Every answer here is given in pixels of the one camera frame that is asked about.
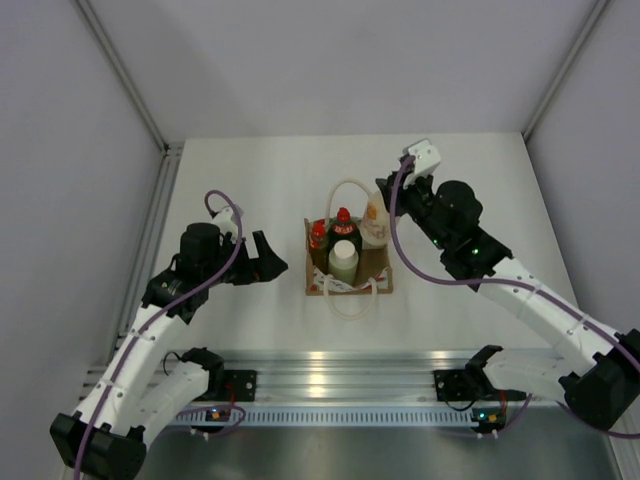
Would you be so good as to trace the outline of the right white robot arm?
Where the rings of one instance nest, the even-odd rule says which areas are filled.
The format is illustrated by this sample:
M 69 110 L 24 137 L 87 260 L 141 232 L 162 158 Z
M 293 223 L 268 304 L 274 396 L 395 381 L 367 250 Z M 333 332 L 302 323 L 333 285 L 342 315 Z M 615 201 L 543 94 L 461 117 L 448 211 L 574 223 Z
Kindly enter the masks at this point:
M 375 183 L 393 218 L 408 216 L 440 252 L 448 278 L 418 277 L 447 287 L 468 287 L 494 302 L 540 336 L 554 352 L 544 358 L 486 345 L 463 369 L 473 399 L 499 391 L 558 403 L 579 421 L 611 436 L 639 397 L 639 332 L 621 333 L 570 305 L 539 282 L 512 251 L 480 225 L 482 205 L 457 180 L 432 186 L 430 174 L 407 183 L 394 171 Z

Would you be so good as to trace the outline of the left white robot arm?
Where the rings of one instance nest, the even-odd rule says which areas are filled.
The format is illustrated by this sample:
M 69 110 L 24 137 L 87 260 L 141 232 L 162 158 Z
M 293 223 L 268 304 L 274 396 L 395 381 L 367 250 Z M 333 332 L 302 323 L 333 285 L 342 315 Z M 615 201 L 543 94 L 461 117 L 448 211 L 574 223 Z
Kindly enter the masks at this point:
M 189 403 L 225 396 L 223 358 L 206 347 L 182 354 L 156 387 L 148 385 L 171 344 L 220 284 L 245 286 L 278 278 L 288 265 L 263 231 L 252 234 L 250 257 L 242 231 L 193 223 L 169 266 L 147 284 L 134 322 L 104 374 L 73 413 L 60 413 L 50 435 L 75 478 L 133 479 L 159 433 Z

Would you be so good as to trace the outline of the cream pump lotion bottle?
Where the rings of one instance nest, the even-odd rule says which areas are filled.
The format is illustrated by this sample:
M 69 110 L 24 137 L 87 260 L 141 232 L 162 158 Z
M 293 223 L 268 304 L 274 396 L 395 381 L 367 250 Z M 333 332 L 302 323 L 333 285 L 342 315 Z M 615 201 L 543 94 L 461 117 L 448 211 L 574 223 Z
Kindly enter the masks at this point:
M 360 224 L 365 249 L 381 249 L 390 240 L 390 218 L 383 195 L 376 191 L 368 197 Z

